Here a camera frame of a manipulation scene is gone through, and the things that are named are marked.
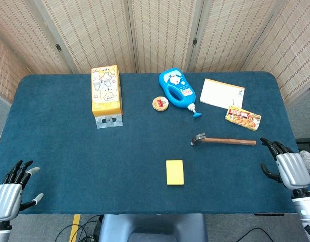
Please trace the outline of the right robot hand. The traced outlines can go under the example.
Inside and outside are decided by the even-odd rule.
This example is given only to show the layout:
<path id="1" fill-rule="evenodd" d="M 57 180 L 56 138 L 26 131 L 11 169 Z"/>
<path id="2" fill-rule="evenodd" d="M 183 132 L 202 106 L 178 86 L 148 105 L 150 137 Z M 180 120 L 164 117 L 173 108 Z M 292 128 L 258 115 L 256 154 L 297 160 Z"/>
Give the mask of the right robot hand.
<path id="1" fill-rule="evenodd" d="M 271 173 L 266 165 L 260 164 L 264 175 L 290 190 L 305 189 L 310 185 L 310 175 L 299 153 L 293 152 L 278 141 L 260 138 L 262 145 L 267 146 L 278 169 L 278 174 Z"/>

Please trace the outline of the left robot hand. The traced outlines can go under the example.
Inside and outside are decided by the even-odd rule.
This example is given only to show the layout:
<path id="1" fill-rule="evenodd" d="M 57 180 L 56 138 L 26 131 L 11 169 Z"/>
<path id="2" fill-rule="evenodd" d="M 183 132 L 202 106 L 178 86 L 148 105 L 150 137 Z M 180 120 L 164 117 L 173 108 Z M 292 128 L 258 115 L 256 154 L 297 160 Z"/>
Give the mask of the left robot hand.
<path id="1" fill-rule="evenodd" d="M 39 167 L 28 169 L 32 163 L 32 160 L 26 163 L 18 161 L 0 184 L 0 221 L 13 220 L 20 211 L 37 205 L 43 198 L 44 193 L 40 193 L 31 201 L 22 203 L 23 192 L 29 179 L 40 171 Z"/>

